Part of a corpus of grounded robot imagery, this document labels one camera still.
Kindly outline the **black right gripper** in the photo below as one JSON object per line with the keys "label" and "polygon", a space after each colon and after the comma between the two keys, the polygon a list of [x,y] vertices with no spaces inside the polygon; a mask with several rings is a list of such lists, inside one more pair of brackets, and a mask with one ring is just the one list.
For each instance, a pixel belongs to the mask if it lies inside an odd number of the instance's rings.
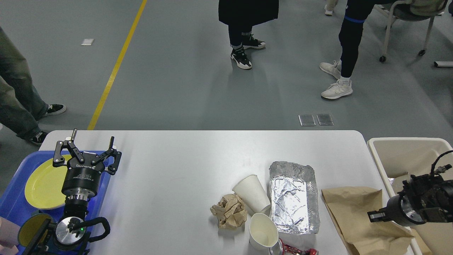
{"label": "black right gripper", "polygon": [[396,195],[387,202],[386,209],[367,212],[370,222],[394,221],[401,226],[410,227],[424,224],[421,218],[409,202],[406,195]]}

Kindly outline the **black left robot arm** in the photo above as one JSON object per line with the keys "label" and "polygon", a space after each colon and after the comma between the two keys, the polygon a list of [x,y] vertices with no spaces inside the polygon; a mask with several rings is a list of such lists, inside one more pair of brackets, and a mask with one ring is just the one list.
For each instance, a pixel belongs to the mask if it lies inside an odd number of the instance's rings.
{"label": "black left robot arm", "polygon": [[116,149],[114,137],[102,154],[80,151],[74,143],[76,133],[74,129],[71,137],[57,142],[52,158],[53,167],[66,168],[64,179],[58,181],[65,197],[63,214],[54,221],[50,215],[38,213],[21,226],[18,243],[25,247],[25,255],[51,254],[51,247],[86,255],[90,251],[89,243],[110,234],[106,218],[86,219],[86,216],[89,202],[98,194],[102,176],[117,172],[122,153]]}

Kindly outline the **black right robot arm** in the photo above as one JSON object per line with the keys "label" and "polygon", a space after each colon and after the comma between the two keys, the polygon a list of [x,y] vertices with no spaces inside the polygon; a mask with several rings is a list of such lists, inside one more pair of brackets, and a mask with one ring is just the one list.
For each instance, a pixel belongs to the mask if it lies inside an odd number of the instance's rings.
{"label": "black right robot arm", "polygon": [[388,200],[386,207],[369,211],[370,222],[394,221],[410,227],[426,222],[449,223],[453,221],[453,182],[444,180],[441,173],[452,165],[436,167],[437,162],[452,150],[442,153],[431,165],[429,174],[411,175],[403,181],[403,190]]}

